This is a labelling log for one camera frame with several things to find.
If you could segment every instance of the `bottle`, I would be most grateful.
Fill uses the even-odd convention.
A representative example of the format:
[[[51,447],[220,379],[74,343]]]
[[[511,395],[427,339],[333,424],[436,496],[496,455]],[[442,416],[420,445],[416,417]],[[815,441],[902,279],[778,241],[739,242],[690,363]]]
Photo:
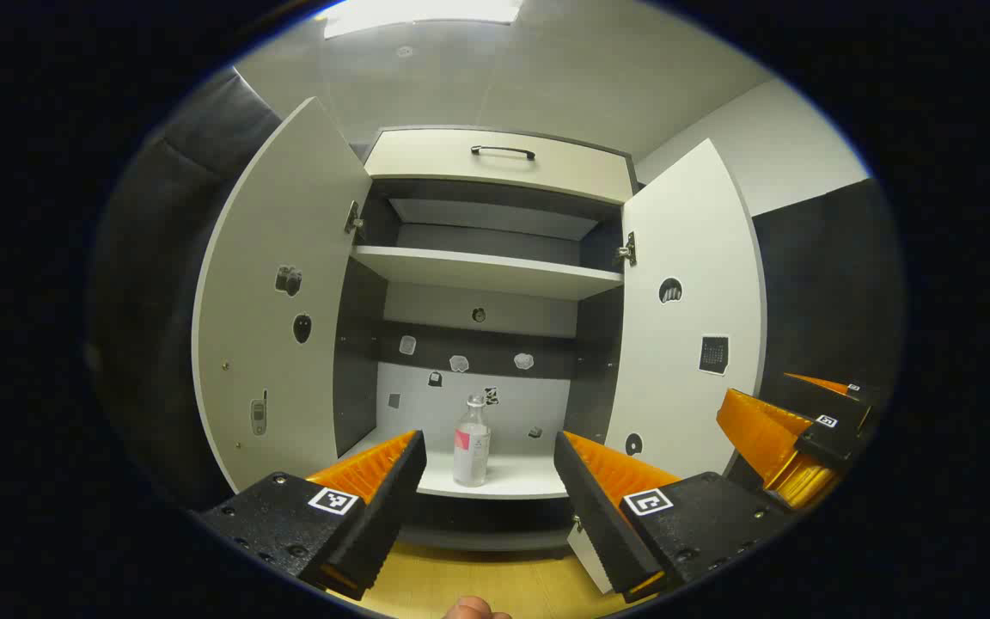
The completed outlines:
[[[476,487],[487,481],[487,453],[492,429],[484,420],[483,395],[469,395],[463,418],[453,435],[453,481]]]

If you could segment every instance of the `white cabinet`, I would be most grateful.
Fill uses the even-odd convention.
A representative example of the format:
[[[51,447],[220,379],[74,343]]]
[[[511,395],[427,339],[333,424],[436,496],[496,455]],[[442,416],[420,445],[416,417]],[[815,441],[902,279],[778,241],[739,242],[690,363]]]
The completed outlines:
[[[193,376],[232,488],[414,427],[428,436],[420,493],[565,496],[561,428],[680,477],[719,473],[731,447],[716,410],[728,388],[754,390],[765,346],[750,218],[708,141],[636,186],[624,154],[487,129],[381,130],[363,163],[305,101],[245,169],[201,267]],[[347,229],[352,203],[364,238]],[[437,242],[407,226],[440,226]],[[616,267],[629,232],[636,266]],[[467,372],[450,369],[457,353]],[[490,387],[490,481],[459,487],[437,438]]]
[[[213,228],[193,303],[192,367],[201,422],[234,490],[274,470],[335,462],[333,356],[346,260],[347,206],[370,178],[317,99],[252,158]],[[278,269],[302,271],[290,297]],[[306,316],[310,336],[294,338]],[[252,400],[265,392],[265,432]]]

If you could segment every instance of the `shelf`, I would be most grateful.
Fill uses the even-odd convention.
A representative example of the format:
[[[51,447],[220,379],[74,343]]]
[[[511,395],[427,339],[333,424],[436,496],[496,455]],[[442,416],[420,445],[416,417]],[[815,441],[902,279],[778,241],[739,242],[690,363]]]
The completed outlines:
[[[353,258],[389,282],[580,301],[624,283],[610,271],[499,255],[397,247],[355,247]]]
[[[365,438],[358,440],[342,459],[370,450],[394,436],[388,436],[380,428],[374,428]],[[447,451],[433,451],[427,447],[427,467],[418,491],[423,494],[437,494],[440,497],[463,499],[560,499],[567,491],[557,469],[553,456],[514,456],[491,454],[487,458],[487,482],[483,486],[468,488],[453,481],[453,454]]]

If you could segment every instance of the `wooden floor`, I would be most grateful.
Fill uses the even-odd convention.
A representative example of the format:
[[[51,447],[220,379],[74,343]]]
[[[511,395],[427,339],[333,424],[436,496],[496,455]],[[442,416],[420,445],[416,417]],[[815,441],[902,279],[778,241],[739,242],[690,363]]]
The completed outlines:
[[[492,610],[508,612],[514,619],[585,619],[629,606],[620,594],[600,594],[570,553],[553,559],[401,543],[388,554],[376,585],[355,604],[400,619],[441,619],[464,595],[480,596]]]

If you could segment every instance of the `drawer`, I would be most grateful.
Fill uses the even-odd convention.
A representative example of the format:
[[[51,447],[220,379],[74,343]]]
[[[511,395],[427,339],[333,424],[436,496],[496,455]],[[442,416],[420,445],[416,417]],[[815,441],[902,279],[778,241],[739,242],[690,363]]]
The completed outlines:
[[[473,146],[487,146],[474,153]],[[525,153],[503,149],[520,149]],[[624,204],[635,180],[629,156],[560,138],[480,129],[385,129],[365,171],[376,179],[478,181]]]

